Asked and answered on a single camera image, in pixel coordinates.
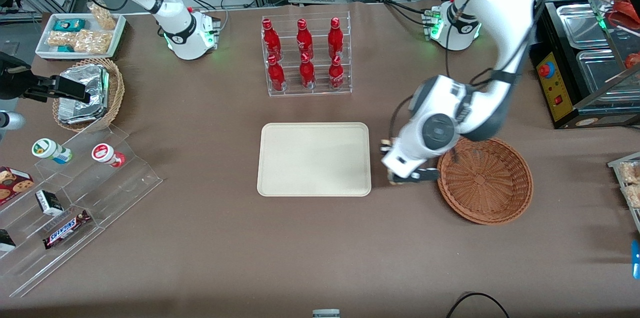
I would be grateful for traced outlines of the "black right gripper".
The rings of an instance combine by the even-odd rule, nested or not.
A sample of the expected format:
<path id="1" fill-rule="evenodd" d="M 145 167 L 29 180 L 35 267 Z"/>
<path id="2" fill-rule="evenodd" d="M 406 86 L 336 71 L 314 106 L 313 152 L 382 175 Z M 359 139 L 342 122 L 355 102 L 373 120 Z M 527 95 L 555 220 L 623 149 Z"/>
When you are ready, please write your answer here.
<path id="1" fill-rule="evenodd" d="M 24 98 L 46 103 L 49 99 L 70 99 L 90 103 L 86 86 L 66 77 L 35 75 L 31 66 L 4 52 L 0 54 L 0 98 Z"/>

